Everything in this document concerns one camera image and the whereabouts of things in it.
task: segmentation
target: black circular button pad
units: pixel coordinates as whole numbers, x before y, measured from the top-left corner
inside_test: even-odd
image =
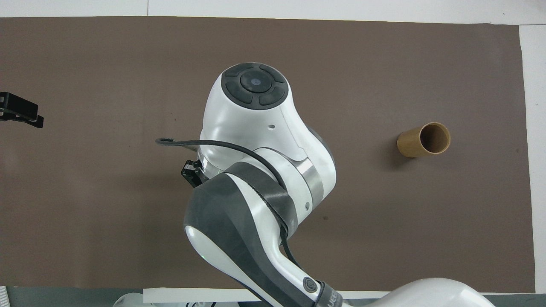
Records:
[[[309,293],[313,293],[313,292],[316,292],[317,291],[317,283],[315,281],[313,281],[311,278],[309,277],[305,277],[304,278],[304,289],[305,291],[309,292]]]
[[[288,83],[275,68],[262,63],[242,63],[222,74],[222,90],[234,103],[253,110],[271,109],[288,96]]]

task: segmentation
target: logo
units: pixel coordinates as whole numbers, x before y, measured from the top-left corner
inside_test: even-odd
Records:
[[[337,301],[337,292],[332,291],[332,294],[330,295],[330,300],[328,301],[328,307],[334,307]]]

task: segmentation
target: cardboard tube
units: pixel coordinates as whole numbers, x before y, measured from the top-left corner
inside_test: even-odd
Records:
[[[451,143],[447,128],[439,122],[428,124],[402,132],[396,146],[401,154],[408,158],[439,155],[446,151]]]

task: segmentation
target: black cable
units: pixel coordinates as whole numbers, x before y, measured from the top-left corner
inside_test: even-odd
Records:
[[[271,163],[269,163],[266,159],[264,159],[259,154],[243,146],[229,143],[229,142],[224,142],[224,141],[215,141],[215,140],[174,141],[171,138],[159,138],[156,140],[156,144],[161,146],[212,145],[212,146],[226,147],[226,148],[240,151],[244,154],[247,154],[253,157],[254,159],[258,160],[258,162],[260,162],[265,167],[267,167],[267,169],[273,174],[275,179],[277,179],[278,184],[284,190],[286,190],[286,185],[284,184],[284,180],[282,180],[281,174],[278,173],[278,171],[271,165]]]
[[[286,233],[284,229],[281,229],[281,244],[282,244],[282,248],[284,249],[284,252],[286,253],[286,257],[288,257],[288,260],[290,260],[298,268],[301,269],[300,264],[296,261],[296,258],[294,258],[294,255],[290,251],[290,247],[288,247],[288,234]]]

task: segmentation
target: circular button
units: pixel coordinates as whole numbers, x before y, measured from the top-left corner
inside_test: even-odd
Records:
[[[309,293],[317,291],[317,284],[309,277],[304,278],[304,289]]]
[[[241,85],[253,93],[267,92],[272,84],[269,74],[261,70],[251,70],[241,76]]]

